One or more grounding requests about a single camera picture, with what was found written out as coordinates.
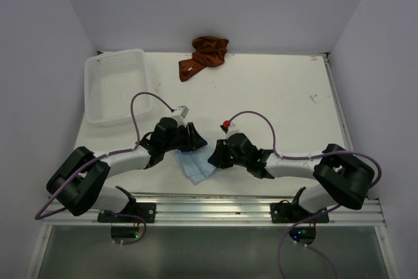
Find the light blue towel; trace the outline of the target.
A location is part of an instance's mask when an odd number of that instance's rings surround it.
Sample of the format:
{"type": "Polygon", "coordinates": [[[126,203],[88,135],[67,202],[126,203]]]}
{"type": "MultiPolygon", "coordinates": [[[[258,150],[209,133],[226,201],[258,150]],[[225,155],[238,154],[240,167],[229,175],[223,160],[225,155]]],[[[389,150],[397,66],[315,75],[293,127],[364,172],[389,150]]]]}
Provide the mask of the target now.
{"type": "Polygon", "coordinates": [[[217,171],[217,168],[208,162],[213,152],[212,147],[204,146],[192,152],[175,150],[174,157],[185,176],[193,185],[197,185],[217,171]]]}

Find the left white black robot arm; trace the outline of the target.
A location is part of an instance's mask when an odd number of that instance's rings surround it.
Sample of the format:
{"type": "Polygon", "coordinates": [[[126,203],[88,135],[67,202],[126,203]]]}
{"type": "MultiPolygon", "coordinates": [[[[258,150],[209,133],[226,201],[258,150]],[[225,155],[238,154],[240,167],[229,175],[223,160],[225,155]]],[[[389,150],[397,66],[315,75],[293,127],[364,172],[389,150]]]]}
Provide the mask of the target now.
{"type": "Polygon", "coordinates": [[[133,196],[121,187],[106,187],[107,178],[150,169],[172,150],[194,152],[206,145],[193,123],[164,117],[134,148],[96,154],[78,147],[48,181],[46,190],[73,216],[97,209],[128,222],[136,213],[133,196]]]}

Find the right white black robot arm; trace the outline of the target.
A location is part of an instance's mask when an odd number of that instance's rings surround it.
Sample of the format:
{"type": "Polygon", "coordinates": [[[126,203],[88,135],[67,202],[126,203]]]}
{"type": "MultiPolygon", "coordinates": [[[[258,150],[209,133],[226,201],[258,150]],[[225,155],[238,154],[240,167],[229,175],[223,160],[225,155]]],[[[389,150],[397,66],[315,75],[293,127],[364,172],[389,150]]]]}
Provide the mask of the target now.
{"type": "Polygon", "coordinates": [[[218,140],[208,162],[219,169],[241,166],[259,179],[316,180],[316,185],[300,188],[293,198],[291,214],[299,222],[330,206],[361,209],[375,176],[370,166],[337,144],[314,156],[278,156],[257,148],[243,133],[218,140]]]}

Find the white perforated plastic basket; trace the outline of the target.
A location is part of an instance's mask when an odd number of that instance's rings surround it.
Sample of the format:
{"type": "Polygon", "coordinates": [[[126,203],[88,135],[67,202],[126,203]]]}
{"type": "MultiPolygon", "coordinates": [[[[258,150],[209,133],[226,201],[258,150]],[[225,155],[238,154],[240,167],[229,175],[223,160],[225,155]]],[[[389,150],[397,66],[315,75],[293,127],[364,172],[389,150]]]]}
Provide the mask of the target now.
{"type": "Polygon", "coordinates": [[[84,63],[84,117],[91,125],[127,123],[131,100],[143,91],[151,91],[151,77],[141,49],[103,52],[84,63]]]}

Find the brown rust towel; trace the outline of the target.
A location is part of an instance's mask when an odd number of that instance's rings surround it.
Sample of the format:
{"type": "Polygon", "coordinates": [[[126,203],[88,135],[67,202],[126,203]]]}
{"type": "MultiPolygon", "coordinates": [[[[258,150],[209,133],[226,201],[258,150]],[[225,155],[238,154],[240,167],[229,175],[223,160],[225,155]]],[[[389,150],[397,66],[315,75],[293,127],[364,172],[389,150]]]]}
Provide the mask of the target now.
{"type": "Polygon", "coordinates": [[[185,82],[189,80],[207,67],[213,68],[223,65],[228,44],[228,39],[213,36],[193,39],[191,45],[195,51],[189,59],[178,62],[180,81],[185,82]]]}

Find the aluminium front rail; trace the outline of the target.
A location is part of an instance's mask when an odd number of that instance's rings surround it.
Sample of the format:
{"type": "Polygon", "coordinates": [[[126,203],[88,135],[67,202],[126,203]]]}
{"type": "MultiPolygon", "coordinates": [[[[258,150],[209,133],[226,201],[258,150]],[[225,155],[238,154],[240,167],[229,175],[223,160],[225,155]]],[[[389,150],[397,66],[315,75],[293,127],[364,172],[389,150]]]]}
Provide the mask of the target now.
{"type": "MultiPolygon", "coordinates": [[[[270,226],[270,205],[282,198],[207,195],[136,194],[140,203],[156,205],[154,226],[270,226]]],[[[329,214],[331,226],[385,226],[379,201],[365,201],[361,210],[338,208],[329,214]]]]}

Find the aluminium rail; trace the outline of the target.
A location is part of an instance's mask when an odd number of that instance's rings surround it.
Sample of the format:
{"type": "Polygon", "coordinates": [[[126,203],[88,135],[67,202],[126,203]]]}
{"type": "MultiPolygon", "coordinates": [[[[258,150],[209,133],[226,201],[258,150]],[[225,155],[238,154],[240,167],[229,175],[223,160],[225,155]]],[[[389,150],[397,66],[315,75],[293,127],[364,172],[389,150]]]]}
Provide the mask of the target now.
{"type": "MultiPolygon", "coordinates": [[[[136,194],[140,203],[156,205],[154,226],[270,226],[270,205],[282,198],[207,195],[136,194]]],[[[379,201],[365,201],[361,210],[338,208],[329,214],[331,226],[385,226],[379,201]]]]}
{"type": "Polygon", "coordinates": [[[326,165],[319,172],[319,183],[328,191],[335,201],[344,207],[358,209],[367,196],[375,172],[371,166],[361,159],[359,153],[353,151],[351,137],[346,118],[331,73],[329,54],[322,53],[330,84],[332,100],[337,112],[343,144],[328,144],[322,154],[321,163],[326,165]]]}

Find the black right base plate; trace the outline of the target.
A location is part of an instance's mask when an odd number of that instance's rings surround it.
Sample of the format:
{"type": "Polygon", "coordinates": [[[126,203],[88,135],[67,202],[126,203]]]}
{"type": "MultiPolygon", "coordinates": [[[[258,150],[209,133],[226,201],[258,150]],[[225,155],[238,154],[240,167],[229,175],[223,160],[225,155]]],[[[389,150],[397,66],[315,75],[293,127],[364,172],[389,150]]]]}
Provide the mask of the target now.
{"type": "Polygon", "coordinates": [[[270,215],[272,223],[296,223],[314,214],[298,205],[293,205],[288,200],[282,200],[278,203],[270,203],[270,215]]]}

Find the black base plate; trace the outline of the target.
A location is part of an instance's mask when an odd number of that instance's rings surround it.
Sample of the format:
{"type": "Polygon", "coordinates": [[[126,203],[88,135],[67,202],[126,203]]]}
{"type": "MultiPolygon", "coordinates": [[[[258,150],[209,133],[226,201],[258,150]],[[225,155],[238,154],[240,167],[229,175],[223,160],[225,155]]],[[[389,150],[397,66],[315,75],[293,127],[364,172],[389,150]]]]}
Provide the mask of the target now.
{"type": "Polygon", "coordinates": [[[157,212],[155,203],[130,203],[121,213],[100,212],[99,223],[153,223],[157,212]]]}
{"type": "Polygon", "coordinates": [[[278,203],[270,203],[270,215],[272,223],[296,223],[314,214],[298,205],[293,205],[288,200],[282,200],[278,203]]]}

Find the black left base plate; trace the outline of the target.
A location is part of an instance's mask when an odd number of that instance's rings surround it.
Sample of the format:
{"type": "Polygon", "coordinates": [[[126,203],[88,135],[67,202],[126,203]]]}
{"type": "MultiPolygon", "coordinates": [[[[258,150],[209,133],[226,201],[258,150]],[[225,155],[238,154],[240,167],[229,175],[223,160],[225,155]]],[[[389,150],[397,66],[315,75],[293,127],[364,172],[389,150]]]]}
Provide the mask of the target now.
{"type": "Polygon", "coordinates": [[[155,203],[130,203],[121,213],[100,212],[99,223],[153,223],[157,212],[155,203]]]}

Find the aluminium right side rail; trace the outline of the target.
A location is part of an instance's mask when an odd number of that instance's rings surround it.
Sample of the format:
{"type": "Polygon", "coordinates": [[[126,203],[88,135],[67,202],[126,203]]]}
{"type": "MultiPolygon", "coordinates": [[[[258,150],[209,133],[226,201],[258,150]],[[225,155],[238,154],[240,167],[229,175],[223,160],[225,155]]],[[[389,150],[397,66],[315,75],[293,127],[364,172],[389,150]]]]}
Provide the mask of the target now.
{"type": "Polygon", "coordinates": [[[328,191],[335,201],[344,207],[358,209],[367,196],[375,172],[371,166],[361,159],[359,153],[353,151],[351,137],[346,118],[331,73],[329,54],[322,53],[330,84],[332,100],[337,112],[343,144],[328,144],[322,154],[321,163],[326,165],[319,172],[319,183],[328,191]]]}

